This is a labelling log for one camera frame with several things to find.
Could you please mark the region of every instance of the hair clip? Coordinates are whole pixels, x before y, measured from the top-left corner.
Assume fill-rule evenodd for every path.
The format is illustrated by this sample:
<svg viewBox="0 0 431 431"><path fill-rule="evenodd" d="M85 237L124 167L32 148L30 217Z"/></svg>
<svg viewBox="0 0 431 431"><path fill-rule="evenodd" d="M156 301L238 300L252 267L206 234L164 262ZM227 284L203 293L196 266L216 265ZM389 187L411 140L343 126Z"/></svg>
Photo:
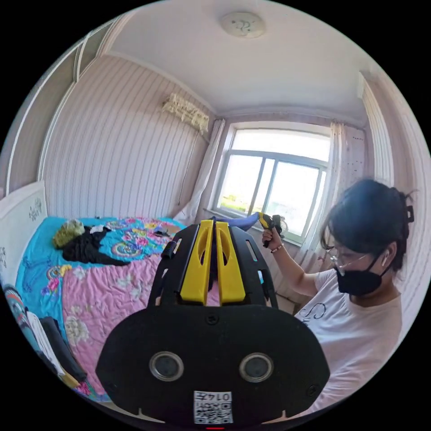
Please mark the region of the hair clip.
<svg viewBox="0 0 431 431"><path fill-rule="evenodd" d="M407 222L413 223L414 222L414 214L413 214L413 206L409 205L407 207Z"/></svg>

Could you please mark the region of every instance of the window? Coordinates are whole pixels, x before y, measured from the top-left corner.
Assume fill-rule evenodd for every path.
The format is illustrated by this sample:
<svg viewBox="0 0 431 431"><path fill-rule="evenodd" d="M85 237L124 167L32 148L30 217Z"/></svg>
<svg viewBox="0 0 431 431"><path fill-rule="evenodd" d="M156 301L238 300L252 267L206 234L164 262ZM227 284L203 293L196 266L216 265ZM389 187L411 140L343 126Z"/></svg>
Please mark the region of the window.
<svg viewBox="0 0 431 431"><path fill-rule="evenodd" d="M256 211L285 217L285 237L302 243L319 207L329 136L277 129L235 131L213 209L230 217Z"/></svg>

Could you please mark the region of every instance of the bracelet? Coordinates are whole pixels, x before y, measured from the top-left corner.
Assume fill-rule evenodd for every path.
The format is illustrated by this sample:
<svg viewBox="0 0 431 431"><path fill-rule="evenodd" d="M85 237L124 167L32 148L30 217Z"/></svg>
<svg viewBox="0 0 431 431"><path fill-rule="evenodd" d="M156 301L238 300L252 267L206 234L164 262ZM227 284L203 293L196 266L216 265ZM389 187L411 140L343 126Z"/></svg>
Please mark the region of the bracelet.
<svg viewBox="0 0 431 431"><path fill-rule="evenodd" d="M271 254L279 251L281 248L283 248L283 245L279 245L278 247L274 248L274 250L271 250Z"/></svg>

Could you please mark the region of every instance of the black face mask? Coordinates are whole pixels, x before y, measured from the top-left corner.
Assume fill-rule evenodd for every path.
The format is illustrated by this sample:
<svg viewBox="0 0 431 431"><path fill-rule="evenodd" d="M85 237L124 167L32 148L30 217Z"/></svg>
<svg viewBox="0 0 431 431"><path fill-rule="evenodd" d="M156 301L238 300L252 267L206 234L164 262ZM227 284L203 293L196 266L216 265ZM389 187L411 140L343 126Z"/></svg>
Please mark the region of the black face mask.
<svg viewBox="0 0 431 431"><path fill-rule="evenodd" d="M377 290L382 283L383 275L391 267L389 265L380 275L370 272L379 257L377 256L365 271L345 271L344 275L341 275L338 268L335 267L338 290L352 296L363 296Z"/></svg>

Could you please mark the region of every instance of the bed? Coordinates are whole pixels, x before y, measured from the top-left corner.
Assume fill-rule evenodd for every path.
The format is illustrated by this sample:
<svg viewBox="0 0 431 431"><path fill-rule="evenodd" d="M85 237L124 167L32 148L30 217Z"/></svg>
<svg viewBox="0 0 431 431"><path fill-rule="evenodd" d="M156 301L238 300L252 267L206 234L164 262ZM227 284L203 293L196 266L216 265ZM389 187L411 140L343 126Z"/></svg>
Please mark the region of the bed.
<svg viewBox="0 0 431 431"><path fill-rule="evenodd" d="M160 254L171 237L155 235L159 226L183 225L169 218L80 219L110 231L100 252L126 266L65 260L52 238L66 219L48 216L44 182L30 184L0 201L0 277L18 291L39 319L52 317L73 357L87 373L76 390L96 402L110 402L95 372L111 330L145 308ZM218 290L208 301L216 305Z"/></svg>

